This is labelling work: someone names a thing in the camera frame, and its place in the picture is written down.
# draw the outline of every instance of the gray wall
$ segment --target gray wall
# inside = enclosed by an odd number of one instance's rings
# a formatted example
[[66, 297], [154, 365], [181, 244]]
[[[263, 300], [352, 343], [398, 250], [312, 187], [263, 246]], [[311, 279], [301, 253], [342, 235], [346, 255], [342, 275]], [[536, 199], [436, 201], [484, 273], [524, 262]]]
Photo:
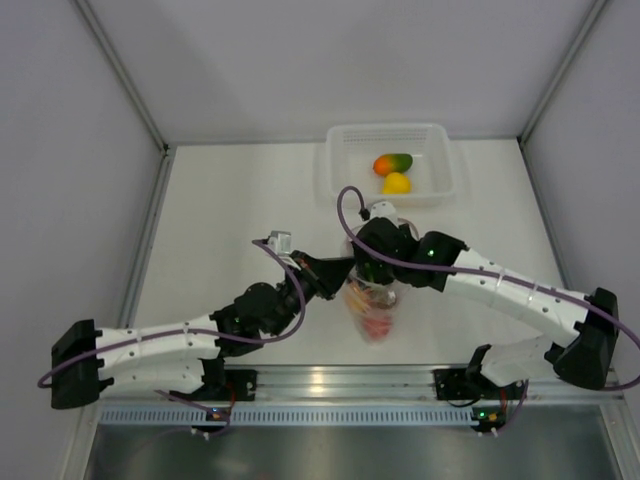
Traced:
[[[530, 161], [571, 282], [618, 294], [640, 332], [640, 2], [612, 2], [535, 131]], [[623, 339], [616, 366], [640, 373]], [[640, 426], [640, 388], [627, 393]]]
[[169, 141], [515, 136], [591, 0], [92, 0]]
[[65, 0], [0, 7], [3, 478], [53, 478], [74, 417], [35, 383], [69, 325], [113, 324], [159, 156]]

